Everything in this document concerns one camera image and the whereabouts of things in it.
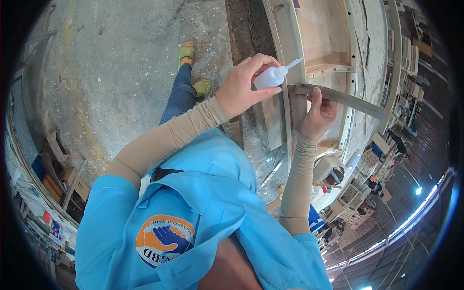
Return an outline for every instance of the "glue bottle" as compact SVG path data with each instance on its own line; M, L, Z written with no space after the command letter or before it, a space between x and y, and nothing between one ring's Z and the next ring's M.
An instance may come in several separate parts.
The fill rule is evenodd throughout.
M292 61L288 66L275 67L271 66L262 74L256 77L255 87L257 90L272 88L281 85L284 82L285 75L289 72L289 68L295 66L305 57L297 58Z

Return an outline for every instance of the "green sandal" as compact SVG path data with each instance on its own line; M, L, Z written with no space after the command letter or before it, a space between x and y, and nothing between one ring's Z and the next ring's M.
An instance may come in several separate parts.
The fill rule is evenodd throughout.
M184 45L186 44L193 44L193 47L184 47ZM183 58L190 58L190 60L192 61L194 54L195 54L195 43L193 43L192 41L184 42L179 48L179 67L177 68L177 70L180 69Z
M192 87L197 92L197 95L195 97L205 96L209 93L209 91L211 91L211 84L205 79L196 82Z

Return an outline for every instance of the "cardboard box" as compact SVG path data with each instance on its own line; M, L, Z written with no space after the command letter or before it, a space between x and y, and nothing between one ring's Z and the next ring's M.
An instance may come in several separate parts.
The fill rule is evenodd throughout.
M72 182L74 181L77 175L77 170L74 167L66 168L59 178L62 182L66 190L69 190ZM87 197L89 196L90 188L85 184L82 177L79 176L76 187L74 187L74 200L78 202L86 202Z
M49 175L45 177L43 184L50 196L59 203L61 196L63 195L63 191L53 182Z

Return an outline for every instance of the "jeans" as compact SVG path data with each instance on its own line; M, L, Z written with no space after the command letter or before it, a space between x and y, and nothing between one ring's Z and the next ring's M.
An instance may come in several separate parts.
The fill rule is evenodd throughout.
M192 66L184 63L174 79L171 95L161 116L160 125L178 117L195 106L195 91L190 83Z

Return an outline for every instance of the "sandal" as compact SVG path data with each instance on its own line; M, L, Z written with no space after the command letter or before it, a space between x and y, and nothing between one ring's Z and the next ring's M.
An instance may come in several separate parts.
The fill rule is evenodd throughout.
M197 92L195 97L203 97L211 91L211 84L205 79L196 82L192 87Z
M192 58L194 54L195 54L195 43L193 43L192 41L184 42L179 48L179 67L177 68L177 70L179 70L180 66L186 62L192 64Z

